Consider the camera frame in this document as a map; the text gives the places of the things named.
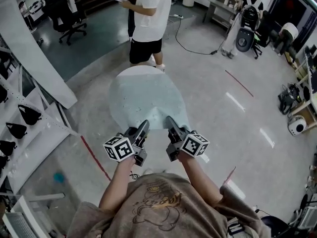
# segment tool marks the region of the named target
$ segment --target fiducial marker cube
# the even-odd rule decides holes
[[[103,144],[108,156],[118,162],[134,155],[135,152],[127,137],[115,136]]]
[[[200,134],[188,134],[180,150],[196,158],[205,152],[209,144],[210,142]]]

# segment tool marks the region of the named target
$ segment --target hand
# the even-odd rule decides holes
[[[127,8],[127,9],[130,9],[130,6],[132,5],[132,3],[130,2],[130,1],[123,1],[122,3],[121,3],[121,6],[123,7],[123,8]]]
[[[134,164],[135,164],[135,158],[134,158],[134,155],[132,155],[126,158],[125,160],[119,162],[118,168],[130,172]]]
[[[189,154],[183,152],[183,151],[179,151],[179,154],[177,155],[177,158],[180,162],[184,163],[188,160],[194,160],[195,158],[190,156]]]

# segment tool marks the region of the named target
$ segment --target red tape line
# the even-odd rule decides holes
[[[238,79],[236,79],[229,71],[227,71],[227,70],[225,70],[225,71],[226,71],[231,77],[233,77],[244,89],[246,89],[246,90],[248,91],[248,93],[249,93],[252,97],[254,97],[253,94],[252,94],[243,84],[241,84]]]
[[[99,168],[101,169],[102,172],[104,172],[104,174],[106,175],[106,177],[108,178],[109,181],[111,181],[111,178],[109,177],[109,175],[107,174],[107,172],[104,170],[104,168],[102,167],[102,165],[100,164],[99,160],[96,158],[96,156],[94,155],[93,151],[91,150],[91,148],[89,147],[88,143],[86,142],[84,136],[80,136],[80,138],[82,139],[82,141],[84,142],[85,146],[87,147],[88,151],[90,152],[91,156],[93,157],[93,159],[96,161],[97,165],[99,166]]]

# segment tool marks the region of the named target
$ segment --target floor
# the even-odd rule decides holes
[[[197,24],[181,28],[178,40],[190,50],[210,53],[222,42],[223,30]],[[120,128],[109,113],[107,91],[112,80],[129,67],[128,51],[128,43],[123,44],[68,81],[78,98],[68,112],[70,122],[110,177],[116,162],[108,159],[102,143]],[[296,80],[285,58],[270,47],[263,49],[258,60],[251,52],[233,60],[221,53],[194,54],[179,46],[171,34],[163,42],[163,53],[166,74],[183,96],[191,127],[211,142],[205,152],[209,161],[199,158],[205,172],[220,186],[236,166],[232,180],[246,195],[245,202],[289,221],[305,194],[317,130],[293,137],[287,117],[278,110],[281,85]],[[168,169],[186,177],[179,162],[168,160],[167,145],[167,131],[151,131],[145,145],[148,158],[133,171]],[[64,183],[54,181],[56,172],[65,176]],[[78,204],[98,204],[108,184],[80,138],[68,137],[33,173],[22,193],[65,192],[66,197],[54,202],[49,214],[67,232]]]
[[[204,9],[186,8],[179,3],[170,11],[171,15],[179,14],[184,18],[203,13]],[[53,29],[48,18],[37,26],[33,36],[36,40],[44,40],[41,45],[43,53],[64,81],[68,81],[81,69],[129,40],[127,18],[128,10],[119,4],[89,15],[85,20],[87,36],[74,34],[70,39],[71,46],[67,45],[66,38],[62,44],[58,42],[61,33]]]

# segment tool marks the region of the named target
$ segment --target sneaker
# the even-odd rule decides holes
[[[150,175],[150,174],[153,174],[152,169],[146,169],[146,170],[143,172],[143,175],[144,175],[144,176]]]
[[[162,63],[160,65],[156,64],[156,68],[160,69],[163,73],[165,73],[165,64],[164,63]]]
[[[157,64],[155,62],[153,54],[151,55],[150,59],[148,60],[148,63],[150,66],[156,67]]]
[[[226,57],[228,55],[228,52],[226,50],[221,49],[221,54]]]
[[[227,57],[229,57],[230,59],[233,59],[234,58],[234,54],[230,52],[230,53],[227,54]]]

